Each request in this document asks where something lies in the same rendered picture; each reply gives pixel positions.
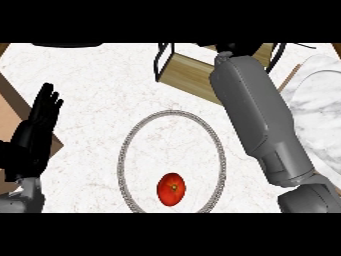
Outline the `white round placemat grey rim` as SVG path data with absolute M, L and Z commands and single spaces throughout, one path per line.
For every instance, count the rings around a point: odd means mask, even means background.
M 157 184 L 167 173 L 178 173 L 186 185 L 182 201 L 172 207 L 157 196 Z M 135 213 L 213 210 L 225 188 L 226 157 L 217 134 L 197 115 L 166 110 L 144 118 L 123 142 L 117 178 Z

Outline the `black flat appliance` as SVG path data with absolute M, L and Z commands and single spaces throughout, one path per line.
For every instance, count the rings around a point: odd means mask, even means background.
M 101 46 L 102 43 L 33 43 L 33 45 L 51 48 L 89 48 Z

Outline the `red tomato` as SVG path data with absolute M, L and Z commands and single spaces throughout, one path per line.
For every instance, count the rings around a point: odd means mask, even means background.
M 185 196 L 186 185 L 182 176 L 178 173 L 167 173 L 157 184 L 157 196 L 161 203 L 172 207 Z

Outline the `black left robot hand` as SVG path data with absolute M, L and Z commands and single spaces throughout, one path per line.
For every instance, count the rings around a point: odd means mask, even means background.
M 0 140 L 0 169 L 5 170 L 6 182 L 15 182 L 22 178 L 39 178 L 46 169 L 52 132 L 62 103 L 53 85 L 45 83 L 36 96 L 28 119 L 20 123 L 11 141 Z

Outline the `thin wooden board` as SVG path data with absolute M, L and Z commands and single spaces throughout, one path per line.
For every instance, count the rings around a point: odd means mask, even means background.
M 285 88 L 285 86 L 287 86 L 287 84 L 288 84 L 291 78 L 294 77 L 294 75 L 296 75 L 296 73 L 297 73 L 300 67 L 302 67 L 302 64 L 297 64 L 296 67 L 293 68 L 293 70 L 291 70 L 291 72 L 290 72 L 290 74 L 288 74 L 288 76 L 287 76 L 287 78 L 285 78 L 285 80 L 284 80 L 281 86 L 278 87 L 278 92 L 279 92 L 279 93 L 282 92 L 282 90 L 284 90 L 284 88 Z

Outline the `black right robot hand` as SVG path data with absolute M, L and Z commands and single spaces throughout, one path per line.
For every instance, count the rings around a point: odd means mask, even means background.
M 217 43 L 217 52 L 231 51 L 234 56 L 253 56 L 262 47 L 260 43 L 241 42 L 241 43 Z

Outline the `white marble basin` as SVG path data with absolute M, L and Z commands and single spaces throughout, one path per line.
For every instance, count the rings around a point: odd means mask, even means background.
M 315 169 L 341 191 L 341 61 L 309 57 L 281 95 Z

